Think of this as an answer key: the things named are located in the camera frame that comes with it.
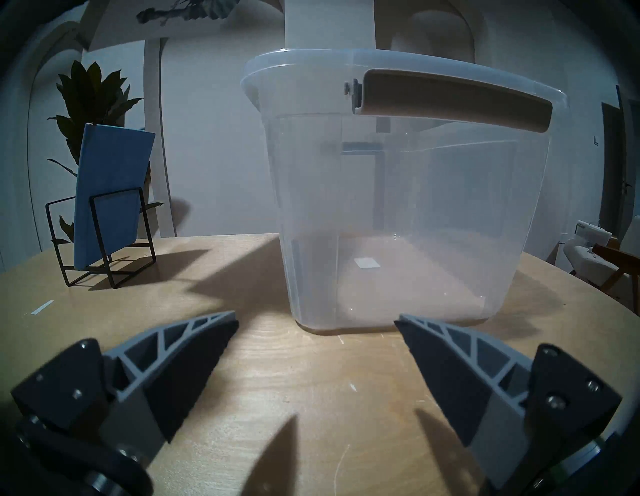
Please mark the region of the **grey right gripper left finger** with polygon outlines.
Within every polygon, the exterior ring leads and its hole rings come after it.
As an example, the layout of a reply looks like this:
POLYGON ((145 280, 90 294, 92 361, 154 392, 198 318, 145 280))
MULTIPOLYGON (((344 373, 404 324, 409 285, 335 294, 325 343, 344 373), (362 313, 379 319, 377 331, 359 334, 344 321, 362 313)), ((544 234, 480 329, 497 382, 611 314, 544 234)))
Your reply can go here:
POLYGON ((25 417, 152 461, 198 401, 239 328, 234 311, 143 331, 107 351, 83 338, 25 377, 11 396, 25 417))

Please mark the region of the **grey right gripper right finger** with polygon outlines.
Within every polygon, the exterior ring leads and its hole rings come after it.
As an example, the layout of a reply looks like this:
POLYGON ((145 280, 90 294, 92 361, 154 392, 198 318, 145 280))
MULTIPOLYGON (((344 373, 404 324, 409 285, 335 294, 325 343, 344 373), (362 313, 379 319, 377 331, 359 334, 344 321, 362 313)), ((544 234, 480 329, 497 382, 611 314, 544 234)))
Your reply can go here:
POLYGON ((401 314, 395 327, 484 488, 596 488, 620 444, 602 436, 622 402, 549 343, 533 359, 473 328, 401 314))

